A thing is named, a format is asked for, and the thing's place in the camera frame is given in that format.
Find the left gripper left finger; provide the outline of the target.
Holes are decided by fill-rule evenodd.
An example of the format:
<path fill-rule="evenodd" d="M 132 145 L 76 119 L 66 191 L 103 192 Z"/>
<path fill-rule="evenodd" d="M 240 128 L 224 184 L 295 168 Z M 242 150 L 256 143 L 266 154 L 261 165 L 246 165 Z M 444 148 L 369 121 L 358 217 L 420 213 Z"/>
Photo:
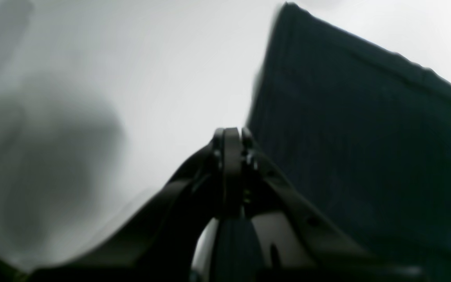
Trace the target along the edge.
<path fill-rule="evenodd" d="M 198 239 L 233 212 L 233 128 L 219 128 L 163 189 L 100 246 L 30 282 L 188 282 Z"/>

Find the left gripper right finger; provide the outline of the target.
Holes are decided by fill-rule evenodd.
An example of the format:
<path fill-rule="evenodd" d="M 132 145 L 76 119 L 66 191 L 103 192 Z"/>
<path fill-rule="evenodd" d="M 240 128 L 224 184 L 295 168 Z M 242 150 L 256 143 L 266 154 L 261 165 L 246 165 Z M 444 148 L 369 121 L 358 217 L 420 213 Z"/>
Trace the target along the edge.
<path fill-rule="evenodd" d="M 243 146 L 242 203 L 266 268 L 256 282 L 424 282 L 419 266 L 379 258 L 304 199 L 263 154 L 248 128 Z"/>

